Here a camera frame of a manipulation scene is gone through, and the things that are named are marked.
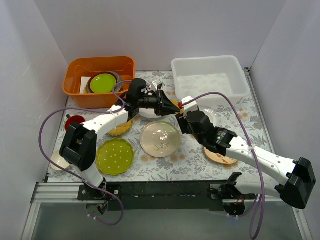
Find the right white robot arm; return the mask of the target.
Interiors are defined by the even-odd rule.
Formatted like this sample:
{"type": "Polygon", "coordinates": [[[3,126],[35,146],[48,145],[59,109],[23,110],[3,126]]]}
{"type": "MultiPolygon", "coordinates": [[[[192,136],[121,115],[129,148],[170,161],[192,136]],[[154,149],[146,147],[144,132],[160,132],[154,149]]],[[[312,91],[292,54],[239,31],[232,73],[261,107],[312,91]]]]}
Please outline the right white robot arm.
{"type": "Polygon", "coordinates": [[[305,209],[317,182],[312,163],[281,157],[259,147],[249,146],[233,131],[216,127],[202,111],[179,113],[176,116],[183,134],[191,134],[207,150],[235,159],[258,170],[257,176],[244,177],[232,173],[217,189],[224,197],[237,199],[247,194],[265,194],[283,200],[296,209],[305,209]]]}

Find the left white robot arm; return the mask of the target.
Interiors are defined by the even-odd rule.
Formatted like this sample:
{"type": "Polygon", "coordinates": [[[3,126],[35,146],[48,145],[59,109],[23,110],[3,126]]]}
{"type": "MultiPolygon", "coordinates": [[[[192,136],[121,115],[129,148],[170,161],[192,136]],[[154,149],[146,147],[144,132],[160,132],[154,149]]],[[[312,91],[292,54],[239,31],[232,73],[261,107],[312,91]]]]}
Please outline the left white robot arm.
{"type": "Polygon", "coordinates": [[[79,178],[88,185],[89,194],[95,200],[106,196],[104,177],[96,167],[97,142],[104,135],[121,124],[133,119],[140,109],[153,109],[157,116],[168,116],[180,112],[162,90],[162,83],[156,81],[151,91],[141,78],[130,81],[125,98],[106,112],[84,123],[72,122],[66,131],[59,154],[76,167],[79,178]]]}

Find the yellow black patterned plate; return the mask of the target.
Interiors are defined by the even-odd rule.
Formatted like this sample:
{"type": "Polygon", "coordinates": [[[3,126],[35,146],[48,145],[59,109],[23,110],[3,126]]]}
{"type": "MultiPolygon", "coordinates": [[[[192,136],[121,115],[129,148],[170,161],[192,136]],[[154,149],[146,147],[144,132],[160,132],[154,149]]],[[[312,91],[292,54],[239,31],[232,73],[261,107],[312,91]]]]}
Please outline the yellow black patterned plate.
{"type": "Polygon", "coordinates": [[[170,99],[170,101],[177,107],[179,108],[180,111],[183,110],[183,107],[181,106],[181,103],[175,99],[170,99]]]}

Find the cream plate with twig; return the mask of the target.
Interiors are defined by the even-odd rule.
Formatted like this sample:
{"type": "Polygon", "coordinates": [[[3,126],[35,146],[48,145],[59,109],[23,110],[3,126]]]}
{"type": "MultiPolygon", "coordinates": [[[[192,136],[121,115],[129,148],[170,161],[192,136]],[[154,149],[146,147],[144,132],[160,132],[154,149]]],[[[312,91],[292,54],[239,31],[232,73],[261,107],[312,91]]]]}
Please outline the cream plate with twig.
{"type": "Polygon", "coordinates": [[[174,154],[180,146],[178,129],[166,121],[149,123],[140,134],[140,145],[150,156],[166,158],[174,154]]]}

